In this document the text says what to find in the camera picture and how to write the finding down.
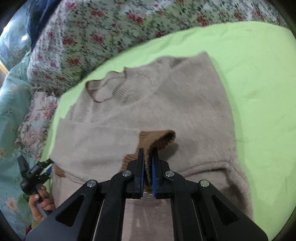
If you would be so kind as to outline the person's left hand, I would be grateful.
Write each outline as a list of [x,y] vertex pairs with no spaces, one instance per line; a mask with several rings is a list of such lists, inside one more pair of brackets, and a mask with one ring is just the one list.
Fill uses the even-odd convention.
[[44,212],[52,212],[55,210],[53,197],[44,185],[39,186],[36,194],[30,195],[28,204],[32,212],[33,220],[36,223],[41,223],[45,219],[41,209]]

